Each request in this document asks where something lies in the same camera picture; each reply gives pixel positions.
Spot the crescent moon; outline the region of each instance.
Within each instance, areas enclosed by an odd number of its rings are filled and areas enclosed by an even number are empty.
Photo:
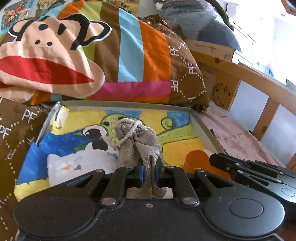
[[[222,86],[223,86],[222,83],[217,84],[217,85],[214,87],[213,92],[212,92],[214,103],[215,103],[217,106],[220,106],[220,107],[223,107],[223,106],[224,106],[224,104],[221,103],[221,101],[220,101],[220,99],[219,99],[219,95],[218,95],[219,90],[220,90],[220,88],[221,88]]]

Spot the orange stripe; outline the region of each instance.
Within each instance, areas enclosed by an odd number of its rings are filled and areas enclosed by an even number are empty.
[[[165,36],[142,21],[139,22],[144,49],[144,81],[170,81],[170,48]]]
[[[169,101],[169,96],[160,97],[136,97],[136,98],[94,98],[91,96],[87,98],[88,100],[105,100],[105,101],[125,101],[125,102],[138,102],[138,103],[149,103],[149,104],[167,104]]]
[[[50,101],[50,93],[36,90],[31,97],[31,105]]]
[[[85,2],[86,1],[78,1],[67,4],[66,7],[64,7],[64,9],[60,11],[57,18],[65,18],[71,14],[78,13]]]

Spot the drawstring bag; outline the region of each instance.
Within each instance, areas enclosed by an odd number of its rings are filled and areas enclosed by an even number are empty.
[[[117,137],[119,142],[112,141]],[[151,199],[153,196],[163,198],[166,188],[159,188],[155,182],[155,165],[160,157],[163,165],[162,149],[156,134],[150,127],[144,126],[140,120],[121,119],[115,127],[115,135],[109,137],[112,148],[119,150],[119,162],[122,167],[135,167],[139,158],[144,164],[144,186],[130,188],[127,198]]]

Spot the red mouth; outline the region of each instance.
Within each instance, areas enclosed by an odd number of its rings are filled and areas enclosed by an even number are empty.
[[[75,85],[94,81],[64,65],[38,58],[8,56],[0,59],[0,70],[19,78],[43,84]]]

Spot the light blue stripe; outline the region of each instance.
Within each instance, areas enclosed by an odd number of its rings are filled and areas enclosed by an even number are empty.
[[[143,82],[144,50],[139,20],[119,9],[120,55],[118,82]]]
[[[64,5],[61,5],[61,6],[58,6],[58,7],[55,7],[51,10],[49,10],[45,16],[51,16],[51,17],[57,17],[59,15],[59,13],[66,7],[67,4],[64,4]]]
[[[59,94],[50,94],[50,101],[52,102],[57,102],[57,101],[61,101],[62,99],[62,95]]]

